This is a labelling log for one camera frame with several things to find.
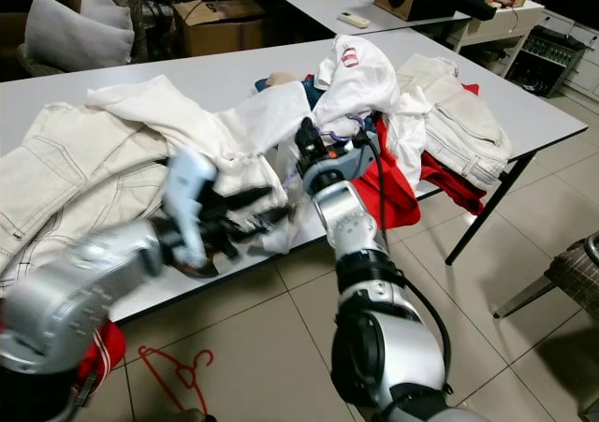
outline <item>pillow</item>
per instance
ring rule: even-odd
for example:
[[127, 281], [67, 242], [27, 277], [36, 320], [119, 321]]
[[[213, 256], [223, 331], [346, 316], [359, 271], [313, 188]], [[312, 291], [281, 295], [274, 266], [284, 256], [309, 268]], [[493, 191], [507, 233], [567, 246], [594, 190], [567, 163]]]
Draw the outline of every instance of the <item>pillow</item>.
[[64, 71], [124, 65], [133, 31], [95, 22], [54, 0], [34, 0], [25, 27], [27, 54]]
[[108, 26], [133, 30], [129, 7], [117, 6], [112, 0], [81, 0], [80, 14]]

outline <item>floor tile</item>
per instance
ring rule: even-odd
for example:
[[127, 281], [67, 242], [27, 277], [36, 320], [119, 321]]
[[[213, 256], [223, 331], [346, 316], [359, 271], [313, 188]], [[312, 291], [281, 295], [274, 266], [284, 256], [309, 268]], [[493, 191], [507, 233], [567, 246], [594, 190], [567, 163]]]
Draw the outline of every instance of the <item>floor tile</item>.
[[284, 291], [285, 286], [272, 264], [218, 284], [209, 291], [122, 326], [127, 340], [125, 359], [137, 358], [138, 349], [144, 344], [164, 347]]
[[460, 407], [493, 422], [553, 422], [545, 408], [510, 369], [493, 378]]
[[599, 205], [599, 154], [562, 169], [556, 176]]
[[529, 165], [526, 167], [526, 169], [524, 169], [522, 174], [520, 174], [520, 177], [518, 177], [516, 182], [509, 189], [509, 193], [512, 193], [523, 186], [539, 181], [544, 177], [548, 176], [549, 174], [551, 173], [547, 171], [545, 168], [541, 167], [539, 163], [536, 161], [536, 159], [533, 159], [533, 161], [529, 163]]
[[584, 133], [584, 138], [595, 146], [599, 146], [599, 124], [589, 126]]
[[505, 319], [493, 319], [492, 310], [541, 276], [550, 258], [504, 218], [492, 214], [449, 267], [445, 258], [465, 230], [466, 222], [457, 217], [405, 244], [502, 357], [512, 362], [579, 307], [554, 289]]
[[287, 289], [292, 289], [334, 270], [335, 253], [320, 240], [276, 260], [275, 265]]
[[74, 422], [132, 422], [131, 401], [124, 368], [113, 371]]
[[405, 240], [424, 230], [441, 224], [466, 210], [457, 205], [445, 193], [427, 197], [419, 202], [420, 221], [413, 226], [398, 227], [387, 232], [389, 243]]
[[356, 408], [354, 405], [349, 404], [347, 405], [347, 408], [349, 408], [349, 412], [354, 417], [355, 422], [363, 422], [364, 417], [362, 417], [362, 415], [359, 413], [358, 408]]
[[555, 176], [510, 193], [497, 211], [550, 256], [599, 227], [599, 206]]
[[[458, 403], [505, 368], [506, 364], [401, 242], [391, 246], [391, 255], [397, 266], [405, 271], [406, 276], [444, 317], [454, 353], [449, 383], [455, 394], [450, 402]], [[338, 297], [335, 273], [294, 289], [291, 297], [321, 354], [330, 365], [330, 349], [335, 331], [333, 317], [337, 311]], [[408, 298], [420, 311], [438, 342], [441, 342], [437, 328], [424, 307], [412, 293], [408, 293]]]
[[196, 373], [177, 374], [177, 365], [158, 353], [128, 364], [138, 421], [158, 422], [178, 409], [146, 360], [181, 407], [201, 407], [201, 396], [219, 422], [354, 420], [288, 294], [162, 352], [189, 367], [196, 358]]
[[559, 422], [599, 398], [599, 327], [581, 311], [519, 359], [514, 372]]
[[550, 172], [557, 172], [596, 153], [599, 153], [599, 146], [579, 134], [539, 152], [536, 161]]
[[548, 100], [548, 103], [565, 111], [568, 115], [574, 116], [583, 123], [599, 126], [599, 115], [597, 113], [581, 106], [578, 102], [567, 96], [553, 97]]

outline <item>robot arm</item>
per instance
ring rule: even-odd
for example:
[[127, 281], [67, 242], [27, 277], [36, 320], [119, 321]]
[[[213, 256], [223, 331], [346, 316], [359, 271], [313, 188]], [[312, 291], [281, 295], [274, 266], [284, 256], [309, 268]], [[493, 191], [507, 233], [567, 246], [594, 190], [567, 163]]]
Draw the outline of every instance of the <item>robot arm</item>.
[[227, 212], [270, 188], [220, 196], [212, 189], [215, 179], [206, 157], [181, 151], [169, 164], [166, 217], [92, 233], [11, 290], [0, 332], [3, 421], [71, 418], [78, 366], [115, 302], [159, 276], [164, 265], [197, 271], [213, 253], [234, 257], [232, 242], [268, 231], [288, 213], [275, 208], [238, 225]]
[[352, 140], [354, 149], [343, 154], [339, 146], [325, 148], [312, 122], [304, 120], [296, 143], [304, 189], [337, 260], [340, 297], [331, 379], [339, 395], [357, 407], [373, 409], [376, 420], [486, 420], [447, 407], [450, 388], [443, 355], [406, 298], [405, 287], [411, 284], [389, 258], [374, 218], [348, 182], [372, 162], [378, 149], [375, 135], [360, 131]]
[[[335, 250], [340, 292], [331, 378], [342, 399], [391, 422], [482, 422], [445, 404], [446, 371], [431, 332], [405, 296], [376, 222], [349, 180], [374, 158], [375, 134], [325, 147], [310, 120], [296, 136], [298, 171]], [[197, 269], [210, 254], [234, 256], [232, 241], [268, 231], [287, 214], [273, 209], [239, 226], [226, 218], [266, 195], [212, 190], [216, 171], [182, 152], [170, 165], [165, 211], [84, 238], [65, 257], [16, 286], [0, 333], [0, 411], [12, 422], [62, 422], [77, 366], [110, 306], [160, 274], [163, 265]]]

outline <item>table leg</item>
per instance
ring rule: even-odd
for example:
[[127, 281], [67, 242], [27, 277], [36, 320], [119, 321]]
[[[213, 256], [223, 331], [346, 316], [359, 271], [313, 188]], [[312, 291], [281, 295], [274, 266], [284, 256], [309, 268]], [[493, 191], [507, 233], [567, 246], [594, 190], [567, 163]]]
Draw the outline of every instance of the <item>table leg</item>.
[[516, 60], [516, 57], [518, 57], [518, 54], [519, 54], [520, 50], [522, 49], [522, 46], [524, 46], [524, 42], [526, 41], [526, 38], [528, 38], [528, 34], [530, 34], [530, 32], [521, 36], [520, 39], [518, 40], [518, 44], [514, 47], [512, 55], [509, 56], [507, 65], [505, 66], [504, 70], [502, 71], [502, 74], [500, 74], [500, 76], [502, 78], [504, 78], [507, 75], [509, 68], [511, 68], [512, 65], [514, 64], [514, 61]]
[[480, 213], [472, 225], [468, 227], [468, 230], [466, 230], [466, 233], [464, 233], [464, 235], [461, 237], [458, 245], [456, 245], [453, 251], [451, 251], [451, 254], [449, 254], [449, 256], [446, 258], [446, 265], [451, 266], [456, 258], [458, 258], [458, 255], [461, 253], [461, 251], [463, 251], [464, 247], [468, 245], [478, 229], [485, 223], [485, 221], [487, 221], [487, 218], [489, 218], [490, 214], [493, 212], [493, 210], [495, 210], [495, 207], [497, 207], [497, 204], [499, 204], [504, 198], [505, 194], [512, 187], [522, 171], [528, 166], [529, 163], [531, 163], [531, 160], [533, 160], [535, 154], [536, 152], [528, 153], [527, 155], [521, 157], [516, 162], [514, 167], [512, 167], [512, 170], [504, 175], [501, 185], [499, 185], [497, 191], [493, 193], [493, 196], [491, 196], [483, 212]]
[[445, 22], [443, 24], [443, 29], [441, 30], [441, 34], [439, 35], [439, 41], [441, 43], [447, 43], [449, 34], [451, 34], [451, 29], [453, 29], [453, 22]]
[[462, 44], [464, 42], [464, 38], [466, 36], [466, 31], [468, 30], [469, 22], [464, 22], [461, 24], [460, 33], [458, 34], [458, 43], [453, 47], [453, 52], [460, 52]]

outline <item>white table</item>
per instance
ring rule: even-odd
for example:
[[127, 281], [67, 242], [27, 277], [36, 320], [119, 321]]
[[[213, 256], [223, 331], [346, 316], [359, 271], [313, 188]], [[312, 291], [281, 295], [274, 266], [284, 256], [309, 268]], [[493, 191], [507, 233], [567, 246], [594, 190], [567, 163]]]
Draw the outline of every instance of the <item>white table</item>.
[[[468, 15], [456, 12], [453, 17], [405, 22], [399, 17], [388, 13], [374, 5], [374, 0], [285, 0], [298, 8], [313, 20], [316, 20], [335, 35], [359, 36], [372, 32], [389, 31], [405, 27], [431, 24], [434, 22], [457, 22], [470, 20]], [[359, 29], [346, 22], [337, 20], [342, 12], [349, 12], [369, 20], [371, 23], [364, 29]]]
[[[415, 52], [428, 56], [441, 55], [454, 61], [459, 66], [463, 82], [480, 85], [480, 95], [512, 140], [513, 159], [518, 162], [491, 197], [485, 213], [476, 219], [462, 238], [459, 250], [482, 225], [537, 151], [572, 137], [587, 127], [545, 101], [525, 93], [516, 85], [411, 29], [369, 34], [365, 38], [378, 46], [396, 67]], [[272, 71], [288, 71], [301, 77], [314, 72], [320, 61], [328, 55], [330, 45], [330, 40], [322, 40], [0, 83], [0, 153], [6, 153], [20, 144], [44, 104], [54, 101], [81, 104], [88, 88], [140, 82], [166, 74], [184, 95], [196, 100], [205, 109], [222, 110], [248, 97], [255, 80], [267, 77]], [[228, 79], [233, 74], [235, 79]], [[435, 191], [435, 187], [424, 182], [417, 195], [422, 198]], [[324, 230], [319, 221], [315, 214], [311, 214], [295, 239], [295, 245], [300, 246], [323, 235]], [[245, 255], [237, 264], [220, 260], [216, 265], [220, 275], [213, 279], [190, 279], [174, 269], [166, 269], [160, 279], [114, 307], [111, 317], [119, 321], [141, 315], [200, 289], [216, 285], [268, 257], [266, 254]]]

